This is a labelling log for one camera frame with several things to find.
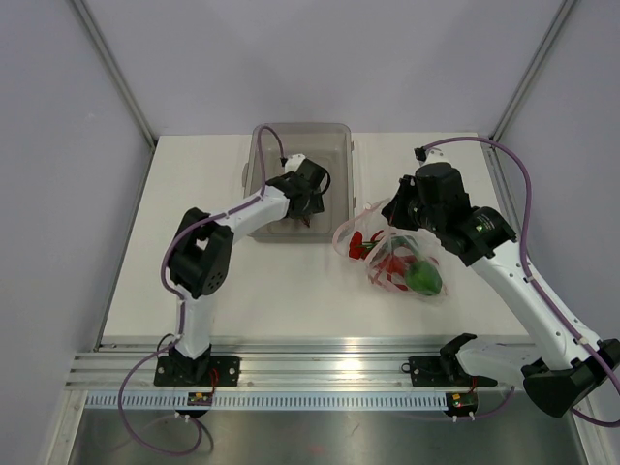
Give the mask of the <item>clear zip top bag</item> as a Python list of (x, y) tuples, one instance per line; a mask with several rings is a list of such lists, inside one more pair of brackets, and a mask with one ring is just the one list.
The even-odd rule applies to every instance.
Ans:
[(364, 270), (370, 285), (418, 300), (438, 302), (449, 295), (441, 250), (425, 232), (400, 230), (382, 210), (388, 199), (367, 204), (332, 236), (334, 251)]

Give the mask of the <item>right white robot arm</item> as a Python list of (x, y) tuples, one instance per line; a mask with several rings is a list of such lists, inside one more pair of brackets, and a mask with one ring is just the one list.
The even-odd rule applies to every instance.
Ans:
[(461, 174), (451, 164), (427, 164), (401, 177), (382, 214), (399, 230), (432, 233), (502, 298), (536, 346), (532, 355), (522, 355), (463, 334), (461, 346), (440, 359), (446, 381), (461, 384), (482, 376), (522, 387), (540, 410), (560, 418), (613, 380), (618, 340), (603, 340), (533, 275), (514, 229), (496, 209), (471, 204)]

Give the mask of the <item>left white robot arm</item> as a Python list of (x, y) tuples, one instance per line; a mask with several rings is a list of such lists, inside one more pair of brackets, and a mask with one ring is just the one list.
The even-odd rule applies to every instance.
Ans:
[(196, 207), (184, 214), (161, 266), (165, 289), (177, 297), (177, 331), (166, 349), (156, 351), (155, 386), (216, 386), (214, 294), (228, 276), (235, 243), (272, 222), (324, 212), (330, 184), (326, 169), (295, 155), (283, 174), (265, 179), (240, 204), (214, 215)]

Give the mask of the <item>green toy scallion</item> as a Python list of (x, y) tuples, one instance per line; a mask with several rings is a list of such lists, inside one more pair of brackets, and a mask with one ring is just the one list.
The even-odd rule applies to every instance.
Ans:
[[(383, 237), (379, 236), (369, 241), (362, 241), (361, 244), (358, 245), (358, 248), (363, 250), (364, 252), (370, 252), (382, 240), (383, 240)], [(392, 249), (396, 249), (398, 247), (405, 247), (411, 250), (413, 253), (416, 253), (417, 249), (419, 248), (419, 243), (410, 235), (392, 235), (387, 240), (387, 244)]]

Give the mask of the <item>green toy bell pepper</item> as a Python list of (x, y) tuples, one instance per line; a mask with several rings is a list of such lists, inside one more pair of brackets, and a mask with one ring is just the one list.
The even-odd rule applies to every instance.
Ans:
[(411, 291), (424, 296), (438, 295), (443, 288), (443, 280), (439, 271), (427, 261), (411, 264), (404, 279)]

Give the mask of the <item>red toy lobster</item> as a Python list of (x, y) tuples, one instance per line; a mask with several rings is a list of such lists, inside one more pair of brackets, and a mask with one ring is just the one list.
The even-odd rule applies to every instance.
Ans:
[[(378, 230), (365, 238), (362, 232), (355, 231), (349, 239), (348, 257), (365, 263), (367, 277), (372, 285), (390, 292), (416, 293), (409, 289), (404, 277), (411, 264), (424, 261), (423, 255), (419, 248), (416, 253), (405, 247), (392, 249), (388, 245), (388, 239), (392, 235), (396, 234), (391, 233), (384, 239), (384, 231)], [(383, 240), (370, 252), (358, 248), (362, 241), (369, 241), (379, 236), (382, 236)]]

